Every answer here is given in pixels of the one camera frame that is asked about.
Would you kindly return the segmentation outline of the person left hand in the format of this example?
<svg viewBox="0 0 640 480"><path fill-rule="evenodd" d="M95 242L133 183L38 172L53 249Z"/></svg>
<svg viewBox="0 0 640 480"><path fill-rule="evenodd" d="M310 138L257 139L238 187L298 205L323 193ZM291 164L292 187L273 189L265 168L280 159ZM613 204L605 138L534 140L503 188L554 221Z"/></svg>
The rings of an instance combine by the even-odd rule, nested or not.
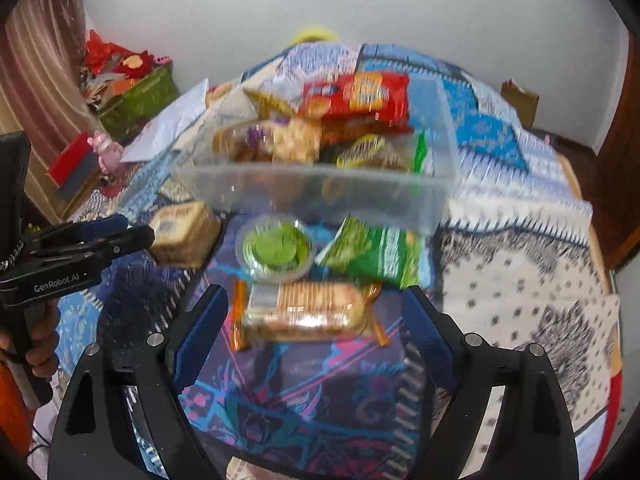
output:
<svg viewBox="0 0 640 480"><path fill-rule="evenodd" d="M60 335L56 331L60 319L58 300L50 299L43 316L34 323L30 334L34 346L26 353L26 362L36 377L45 380L49 380L55 374L60 364L55 353L60 342Z"/></svg>

